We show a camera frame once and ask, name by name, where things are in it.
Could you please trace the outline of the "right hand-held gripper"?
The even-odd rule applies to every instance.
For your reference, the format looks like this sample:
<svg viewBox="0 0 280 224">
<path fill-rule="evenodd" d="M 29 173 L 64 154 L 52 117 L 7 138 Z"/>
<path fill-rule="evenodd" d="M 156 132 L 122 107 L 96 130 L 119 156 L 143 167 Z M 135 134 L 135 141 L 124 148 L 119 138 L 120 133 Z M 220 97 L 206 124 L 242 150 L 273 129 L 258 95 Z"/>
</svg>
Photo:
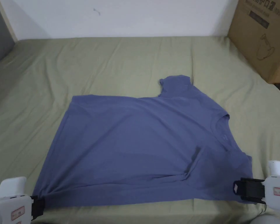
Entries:
<svg viewBox="0 0 280 224">
<path fill-rule="evenodd" d="M 265 180 L 241 178 L 233 182 L 233 192 L 243 201 L 280 207 L 280 161 L 269 161 L 270 176 Z"/>
</svg>

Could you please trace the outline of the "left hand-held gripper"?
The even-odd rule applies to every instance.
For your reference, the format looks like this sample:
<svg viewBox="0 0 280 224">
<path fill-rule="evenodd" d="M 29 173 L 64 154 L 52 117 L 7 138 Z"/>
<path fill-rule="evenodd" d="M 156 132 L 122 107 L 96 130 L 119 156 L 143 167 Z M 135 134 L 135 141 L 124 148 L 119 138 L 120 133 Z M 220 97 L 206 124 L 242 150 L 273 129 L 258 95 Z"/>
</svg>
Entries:
<svg viewBox="0 0 280 224">
<path fill-rule="evenodd" d="M 0 183 L 0 224 L 30 224 L 45 210 L 45 198 L 25 194 L 26 177 L 4 179 Z"/>
</svg>

